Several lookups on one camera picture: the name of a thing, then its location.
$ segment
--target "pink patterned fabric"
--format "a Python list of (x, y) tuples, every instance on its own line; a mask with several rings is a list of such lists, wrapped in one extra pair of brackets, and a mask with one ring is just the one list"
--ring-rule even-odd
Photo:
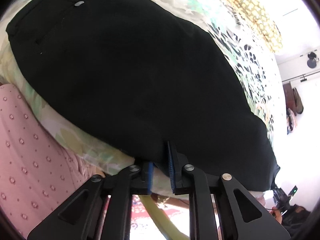
[(15, 86), (0, 86), (0, 207), (25, 238), (92, 171), (38, 124)]

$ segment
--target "patterned bedding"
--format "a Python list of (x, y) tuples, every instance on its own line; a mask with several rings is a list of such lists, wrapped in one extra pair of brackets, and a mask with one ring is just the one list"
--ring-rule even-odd
[[(15, 84), (36, 118), (65, 148), (114, 175), (134, 159), (92, 137), (56, 113), (27, 83), (12, 54), (5, 27), (30, 0), (16, 0), (0, 22), (0, 82)], [(226, 0), (152, 0), (177, 17), (191, 21), (210, 33), (233, 67), (251, 111), (263, 120), (275, 155), (286, 136), (285, 101), (279, 70), (263, 40)], [(143, 52), (136, 50), (137, 55)], [(155, 170), (153, 191), (171, 195), (170, 181)]]

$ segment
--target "black fabric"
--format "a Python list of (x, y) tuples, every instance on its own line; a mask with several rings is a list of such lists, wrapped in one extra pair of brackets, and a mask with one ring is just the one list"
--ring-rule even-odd
[(150, 0), (33, 0), (7, 33), (30, 85), (82, 130), (165, 167), (164, 141), (205, 172), (264, 191), (265, 124), (211, 36)]

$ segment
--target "person's hand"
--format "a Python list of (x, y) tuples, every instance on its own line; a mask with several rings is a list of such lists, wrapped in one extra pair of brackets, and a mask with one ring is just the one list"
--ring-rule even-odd
[(280, 210), (278, 210), (276, 207), (273, 207), (270, 211), (270, 214), (273, 215), (280, 224), (282, 223), (282, 215)]

